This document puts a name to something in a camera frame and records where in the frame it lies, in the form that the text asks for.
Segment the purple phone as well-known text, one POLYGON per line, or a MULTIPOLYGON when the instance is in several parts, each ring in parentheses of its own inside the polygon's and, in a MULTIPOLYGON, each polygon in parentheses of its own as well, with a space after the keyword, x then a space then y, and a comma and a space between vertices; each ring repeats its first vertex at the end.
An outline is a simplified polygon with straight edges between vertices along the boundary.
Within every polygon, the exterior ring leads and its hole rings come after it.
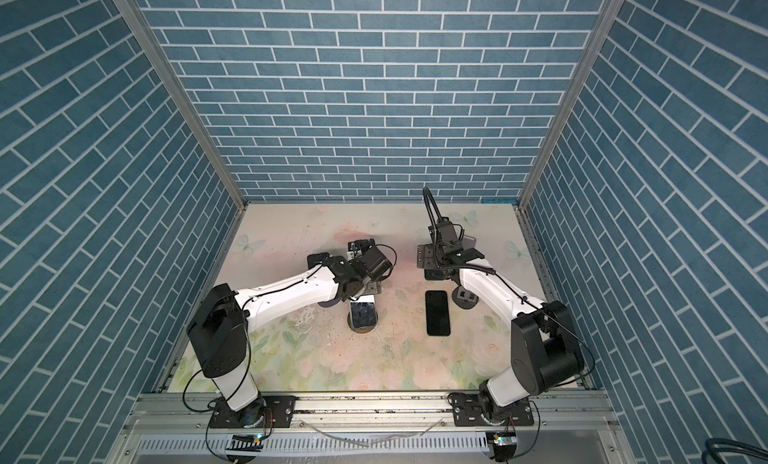
POLYGON ((330 258, 329 252, 318 252, 310 254, 307 256, 307 266, 309 269, 312 269, 315 266, 324 265, 328 258, 330 258))

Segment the black phone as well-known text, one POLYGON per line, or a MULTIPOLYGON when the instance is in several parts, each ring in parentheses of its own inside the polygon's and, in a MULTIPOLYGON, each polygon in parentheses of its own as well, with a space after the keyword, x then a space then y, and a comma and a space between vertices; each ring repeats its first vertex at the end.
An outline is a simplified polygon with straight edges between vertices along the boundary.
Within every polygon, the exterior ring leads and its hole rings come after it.
POLYGON ((448 295, 443 290, 425 292, 426 330, 429 336, 446 337, 451 334, 448 295))
POLYGON ((464 249, 476 248, 476 238, 466 235, 462 239, 462 245, 464 249))

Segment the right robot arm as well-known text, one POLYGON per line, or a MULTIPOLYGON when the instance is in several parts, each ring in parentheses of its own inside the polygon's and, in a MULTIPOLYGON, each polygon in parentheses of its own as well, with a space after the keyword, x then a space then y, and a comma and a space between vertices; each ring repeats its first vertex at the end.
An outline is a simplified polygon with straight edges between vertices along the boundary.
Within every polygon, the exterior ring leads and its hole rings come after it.
POLYGON ((421 244, 417 266, 432 277, 453 280, 510 325, 510 365, 479 386, 489 422, 508 419, 514 405, 584 371, 581 340, 565 304, 528 294, 474 248, 446 253, 436 244, 421 244))

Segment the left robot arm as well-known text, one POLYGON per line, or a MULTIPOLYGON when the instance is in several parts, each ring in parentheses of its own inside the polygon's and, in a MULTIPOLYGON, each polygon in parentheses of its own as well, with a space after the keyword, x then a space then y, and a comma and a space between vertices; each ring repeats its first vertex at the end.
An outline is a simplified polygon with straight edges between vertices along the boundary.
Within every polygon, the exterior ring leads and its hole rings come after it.
POLYGON ((374 239, 350 242, 348 254, 320 252, 307 256, 308 269, 286 279, 252 288, 214 286, 195 310, 187 336, 204 377, 220 396, 208 410, 214 428, 274 425, 274 412, 257 387, 250 333, 306 306, 358 303, 363 319, 355 330, 370 330, 377 314, 372 298, 396 265, 374 239))

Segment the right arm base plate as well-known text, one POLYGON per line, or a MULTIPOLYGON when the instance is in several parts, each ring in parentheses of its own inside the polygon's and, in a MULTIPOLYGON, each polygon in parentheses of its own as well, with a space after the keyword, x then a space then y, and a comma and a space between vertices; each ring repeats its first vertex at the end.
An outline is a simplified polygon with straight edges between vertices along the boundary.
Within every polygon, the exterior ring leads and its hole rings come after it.
POLYGON ((534 418, 527 399, 506 406, 496 405, 489 394, 483 392, 451 392, 447 402, 452 409, 457 427, 479 426, 532 426, 534 418))

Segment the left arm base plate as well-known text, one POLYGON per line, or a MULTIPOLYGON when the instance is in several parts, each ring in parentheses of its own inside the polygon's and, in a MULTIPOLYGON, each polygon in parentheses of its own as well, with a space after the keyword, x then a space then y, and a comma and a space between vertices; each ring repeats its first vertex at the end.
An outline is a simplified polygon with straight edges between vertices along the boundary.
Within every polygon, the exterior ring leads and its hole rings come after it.
POLYGON ((297 397, 294 395, 261 394, 253 403, 233 411, 224 398, 215 400, 209 427, 213 429, 282 429, 289 428, 297 397))

